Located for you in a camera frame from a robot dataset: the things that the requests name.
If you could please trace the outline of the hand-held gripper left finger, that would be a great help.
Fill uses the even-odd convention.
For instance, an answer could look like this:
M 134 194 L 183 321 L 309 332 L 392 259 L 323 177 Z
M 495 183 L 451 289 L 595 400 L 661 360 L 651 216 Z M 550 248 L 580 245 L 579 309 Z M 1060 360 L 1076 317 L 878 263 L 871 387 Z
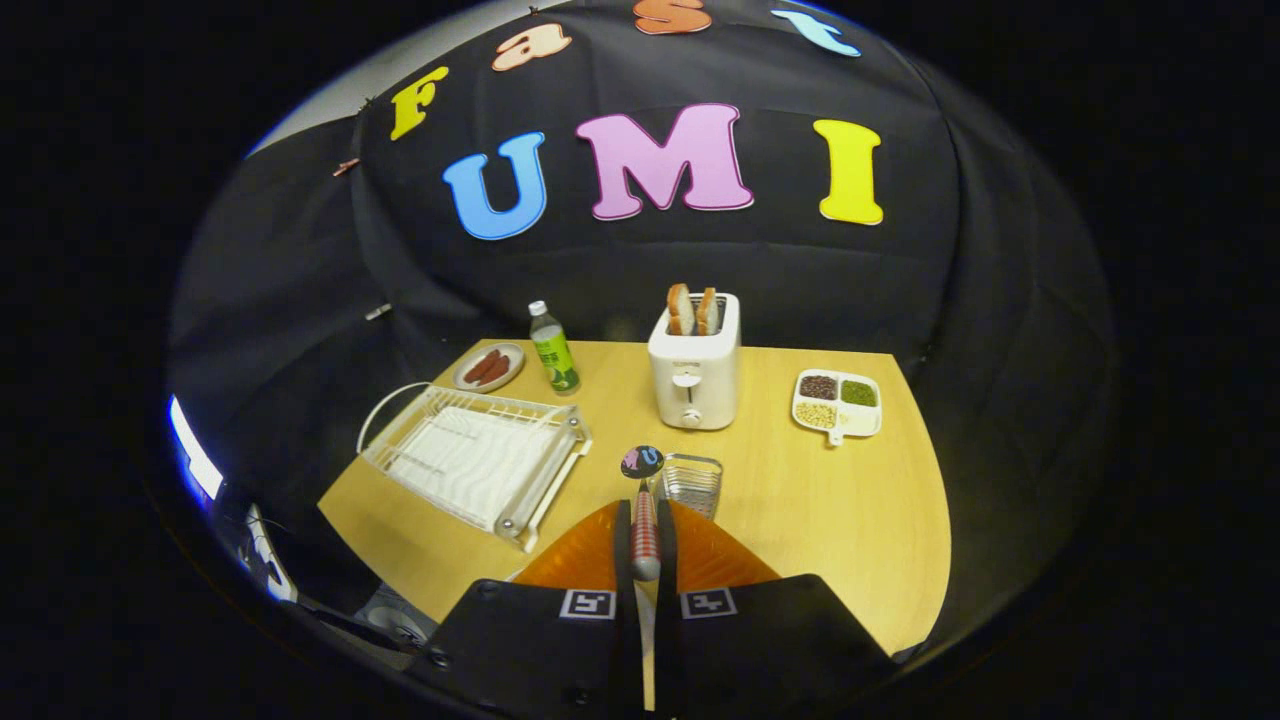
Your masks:
M 415 660 L 415 680 L 472 719 L 644 719 L 631 503 L 607 506 L 613 589 L 480 579 Z

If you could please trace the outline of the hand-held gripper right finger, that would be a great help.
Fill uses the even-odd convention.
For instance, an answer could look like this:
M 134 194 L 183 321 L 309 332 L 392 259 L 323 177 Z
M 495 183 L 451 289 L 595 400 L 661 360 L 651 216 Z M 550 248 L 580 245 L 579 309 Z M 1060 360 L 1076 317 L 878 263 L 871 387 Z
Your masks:
M 680 591 L 690 548 L 655 502 L 660 579 L 653 639 L 658 719 L 828 717 L 899 665 L 815 574 Z

